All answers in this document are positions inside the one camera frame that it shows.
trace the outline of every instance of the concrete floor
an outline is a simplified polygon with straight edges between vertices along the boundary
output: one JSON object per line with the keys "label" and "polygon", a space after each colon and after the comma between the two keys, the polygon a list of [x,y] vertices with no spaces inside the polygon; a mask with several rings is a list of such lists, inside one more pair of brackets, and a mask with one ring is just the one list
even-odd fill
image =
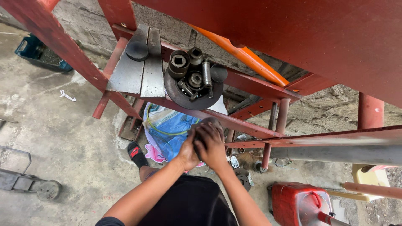
{"label": "concrete floor", "polygon": [[[4,24],[0,24],[0,31],[21,34],[0,35],[0,116],[19,122],[4,125],[0,145],[30,152],[32,164],[27,174],[63,185],[60,196],[49,202],[39,201],[31,193],[0,190],[1,225],[94,225],[140,183],[138,169],[126,152],[129,142],[117,137],[126,115],[109,102],[100,120],[92,118],[102,96],[94,86],[76,72],[55,73],[31,65],[14,54],[26,33]],[[88,56],[101,68],[107,62],[92,53]],[[77,101],[59,97],[60,89]],[[139,143],[142,147],[147,143],[144,134]],[[0,168],[21,172],[27,162],[23,155],[0,154]],[[151,165],[162,167],[154,162]],[[272,172],[262,175],[251,172],[255,186],[249,194],[273,225],[277,224],[269,213],[266,187],[274,181],[334,189],[341,182],[352,181],[349,164],[296,161],[290,167],[295,169],[273,167]],[[207,169],[203,166],[189,174]],[[219,178],[211,172],[202,175],[219,183],[227,197]],[[379,225],[367,224],[364,203],[341,201],[352,225]],[[391,211],[395,210],[402,210],[400,203]]]}

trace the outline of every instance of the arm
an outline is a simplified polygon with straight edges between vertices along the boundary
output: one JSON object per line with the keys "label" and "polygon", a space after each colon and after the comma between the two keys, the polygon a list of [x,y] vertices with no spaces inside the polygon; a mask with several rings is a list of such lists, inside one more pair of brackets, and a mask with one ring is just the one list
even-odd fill
{"label": "arm", "polygon": [[206,147],[200,141],[195,141],[194,144],[204,162],[215,170],[222,180],[239,224],[241,226],[270,226],[271,223],[258,208],[226,161],[223,131],[215,128],[211,123],[201,125],[196,130],[204,140]]}
{"label": "arm", "polygon": [[179,154],[152,177],[119,199],[103,218],[115,217],[125,226],[137,225],[183,172],[199,163],[193,147],[194,136],[195,133],[190,130]]}

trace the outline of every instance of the person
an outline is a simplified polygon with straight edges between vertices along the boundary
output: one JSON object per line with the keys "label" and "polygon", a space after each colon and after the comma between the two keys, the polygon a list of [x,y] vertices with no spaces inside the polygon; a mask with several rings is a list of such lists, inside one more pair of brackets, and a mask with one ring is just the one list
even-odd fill
{"label": "person", "polygon": [[[203,142],[194,140],[196,132]],[[127,151],[142,183],[119,199],[96,226],[271,225],[228,164],[222,129],[201,122],[187,134],[177,156],[162,169],[151,168],[138,144],[129,144]],[[200,162],[194,146],[221,179],[237,220],[217,183],[183,174]]]}

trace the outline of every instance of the yellow plastic chair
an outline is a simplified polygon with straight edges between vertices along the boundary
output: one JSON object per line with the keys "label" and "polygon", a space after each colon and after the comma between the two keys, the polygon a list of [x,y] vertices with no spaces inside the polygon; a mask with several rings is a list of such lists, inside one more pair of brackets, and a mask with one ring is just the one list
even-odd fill
{"label": "yellow plastic chair", "polygon": [[[387,172],[385,169],[379,169],[367,173],[363,173],[361,169],[365,166],[365,164],[353,164],[352,166],[352,175],[355,183],[365,184],[365,185],[377,185],[389,187],[390,183],[388,181]],[[377,195],[368,195],[363,193],[348,193],[341,191],[327,191],[330,195],[345,197],[349,199],[356,199],[361,201],[372,201],[375,199],[383,198],[382,196]]]}

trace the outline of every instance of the gray steel tube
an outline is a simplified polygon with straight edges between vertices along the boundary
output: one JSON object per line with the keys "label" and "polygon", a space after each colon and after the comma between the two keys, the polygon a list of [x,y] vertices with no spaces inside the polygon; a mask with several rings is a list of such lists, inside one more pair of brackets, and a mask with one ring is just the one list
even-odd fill
{"label": "gray steel tube", "polygon": [[272,148],[273,158],[402,166],[402,145]]}

